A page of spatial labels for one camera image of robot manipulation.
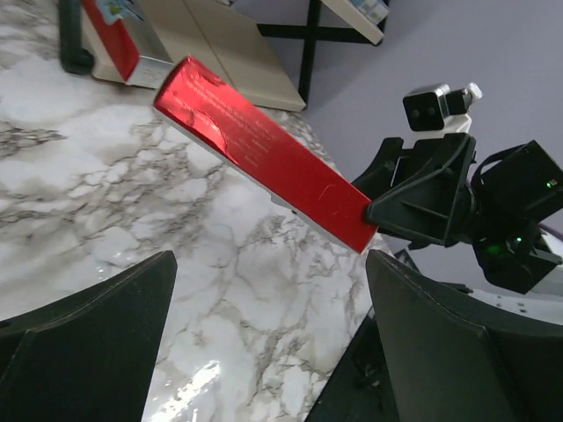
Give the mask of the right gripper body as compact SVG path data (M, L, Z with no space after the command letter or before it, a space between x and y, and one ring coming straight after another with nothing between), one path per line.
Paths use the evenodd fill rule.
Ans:
M479 215L479 200L468 179L469 170L476 163L476 140L467 133L447 134L443 140L452 148L453 155L442 176L455 188L444 245L469 244Z

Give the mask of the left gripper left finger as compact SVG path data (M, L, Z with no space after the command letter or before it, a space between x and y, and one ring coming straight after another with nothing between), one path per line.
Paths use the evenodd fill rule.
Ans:
M177 274L172 251L1 322L3 421L139 421Z

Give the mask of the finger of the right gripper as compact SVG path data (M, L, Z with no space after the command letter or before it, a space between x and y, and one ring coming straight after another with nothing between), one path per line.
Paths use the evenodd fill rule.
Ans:
M403 144L402 138L385 138L368 168L352 182L352 185L370 200L376 200L388 192L402 154Z
M455 188L442 176L453 155L443 137L418 140L410 149L402 147L391 189L368 204L365 222L415 244L445 246Z

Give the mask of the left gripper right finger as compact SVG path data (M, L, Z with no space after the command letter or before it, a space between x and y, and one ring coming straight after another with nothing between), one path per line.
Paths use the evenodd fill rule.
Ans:
M382 251L366 272L400 420L561 420L559 303L442 284Z

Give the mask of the red white toothpaste box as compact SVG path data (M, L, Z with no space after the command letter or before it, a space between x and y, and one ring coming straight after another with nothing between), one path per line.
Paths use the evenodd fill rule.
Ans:
M361 253L376 234L367 196L196 58L172 69L153 106L334 242Z

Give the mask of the silver red toothpaste box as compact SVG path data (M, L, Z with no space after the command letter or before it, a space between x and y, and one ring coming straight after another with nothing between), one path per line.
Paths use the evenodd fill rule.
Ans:
M157 89L173 61L139 1L83 1L82 6L127 85Z

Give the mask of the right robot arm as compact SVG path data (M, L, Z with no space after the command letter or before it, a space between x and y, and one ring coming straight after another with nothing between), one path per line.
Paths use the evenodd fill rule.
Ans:
M471 246L488 288L451 286L522 317L561 324L562 242L544 220L562 207L562 171L537 142L475 161L467 133L383 141L354 186L363 218L414 249Z

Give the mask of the black three-tier shelf rack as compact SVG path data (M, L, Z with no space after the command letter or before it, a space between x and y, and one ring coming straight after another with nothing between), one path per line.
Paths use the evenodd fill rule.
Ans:
M126 84L83 1L56 2L61 64L76 75ZM139 1L173 61L203 62L256 106L302 111L320 41L378 45L385 17L350 1L311 1L305 25L259 24L218 1Z

